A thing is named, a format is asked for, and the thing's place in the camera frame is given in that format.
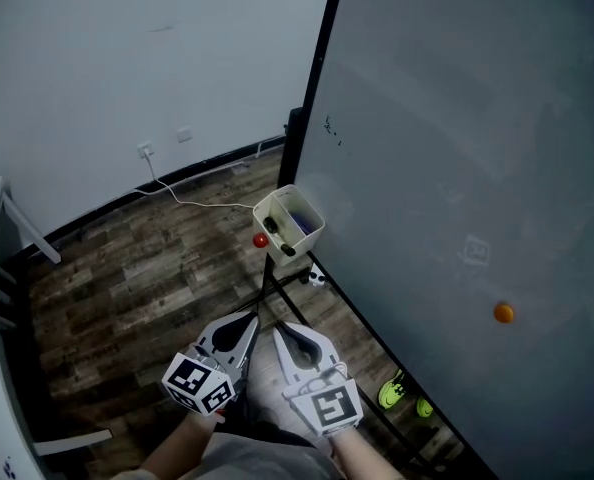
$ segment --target orange ball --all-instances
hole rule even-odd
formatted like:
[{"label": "orange ball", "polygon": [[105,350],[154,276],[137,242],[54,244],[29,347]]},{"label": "orange ball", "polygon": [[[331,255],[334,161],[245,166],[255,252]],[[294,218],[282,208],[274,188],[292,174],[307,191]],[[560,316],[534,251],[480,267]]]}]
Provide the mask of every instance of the orange ball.
[{"label": "orange ball", "polygon": [[515,311],[505,302],[495,306],[495,320],[502,324],[509,324],[515,319]]}]

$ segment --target laminate flooring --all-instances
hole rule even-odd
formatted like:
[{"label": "laminate flooring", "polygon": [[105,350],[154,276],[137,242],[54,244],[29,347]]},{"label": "laminate flooring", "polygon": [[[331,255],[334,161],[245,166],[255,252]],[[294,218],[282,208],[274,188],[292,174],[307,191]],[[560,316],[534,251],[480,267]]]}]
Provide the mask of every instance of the laminate flooring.
[{"label": "laminate flooring", "polygon": [[[278,148],[187,180],[175,192],[182,200],[254,205],[275,188],[281,153]],[[114,435],[72,454],[89,477],[109,478],[138,467],[183,417],[159,381],[175,353],[208,322],[257,293],[265,253],[251,238],[250,210],[179,205],[162,192],[61,240],[60,265],[40,256],[29,261],[32,329],[62,429],[77,435],[108,428]],[[276,276],[306,265],[301,259]],[[286,290],[374,399],[396,371],[378,342],[330,285],[295,281]],[[284,379],[270,331],[276,320],[296,321],[294,316],[277,294],[258,310],[263,328],[252,358],[249,398],[270,408],[282,428],[330,453],[328,443],[315,439],[281,397]],[[414,404],[415,397],[406,396],[387,417],[442,471],[464,446],[437,414],[419,418]],[[406,449],[366,408],[365,414],[360,431],[396,467],[404,467]]]}]

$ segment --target green shoe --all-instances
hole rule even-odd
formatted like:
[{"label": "green shoe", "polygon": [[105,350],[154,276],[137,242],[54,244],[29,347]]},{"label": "green shoe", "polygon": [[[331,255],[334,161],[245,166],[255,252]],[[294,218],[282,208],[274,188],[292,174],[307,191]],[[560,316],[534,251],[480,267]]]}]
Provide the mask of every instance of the green shoe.
[{"label": "green shoe", "polygon": [[417,414],[422,418],[428,418],[433,413],[433,406],[423,396],[417,399]]},{"label": "green shoe", "polygon": [[401,381],[403,379],[404,373],[401,370],[397,370],[395,376],[389,381],[385,382],[381,387],[377,400],[382,408],[390,409],[406,394],[404,388],[401,385]]}]

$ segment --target power outlet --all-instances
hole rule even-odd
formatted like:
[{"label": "power outlet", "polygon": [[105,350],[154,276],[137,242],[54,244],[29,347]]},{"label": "power outlet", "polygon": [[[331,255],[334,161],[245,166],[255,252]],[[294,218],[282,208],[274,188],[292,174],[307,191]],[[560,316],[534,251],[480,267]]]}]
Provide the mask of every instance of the power outlet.
[{"label": "power outlet", "polygon": [[144,142],[143,144],[140,144],[137,146],[137,151],[139,152],[139,158],[146,158],[147,156],[155,154],[152,142]]},{"label": "power outlet", "polygon": [[192,138],[193,134],[190,130],[190,126],[184,126],[183,128],[177,130],[177,142],[186,142],[187,140],[190,140]]}]

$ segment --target gray shirt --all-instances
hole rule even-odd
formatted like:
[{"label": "gray shirt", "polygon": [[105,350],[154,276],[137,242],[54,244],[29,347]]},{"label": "gray shirt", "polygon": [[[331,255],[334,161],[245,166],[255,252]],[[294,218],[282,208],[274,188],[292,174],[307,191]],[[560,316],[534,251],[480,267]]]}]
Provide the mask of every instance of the gray shirt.
[{"label": "gray shirt", "polygon": [[[201,464],[180,480],[329,480],[343,475],[316,448],[267,443],[232,434],[213,434]],[[157,480],[144,470],[127,471],[113,480]]]}]

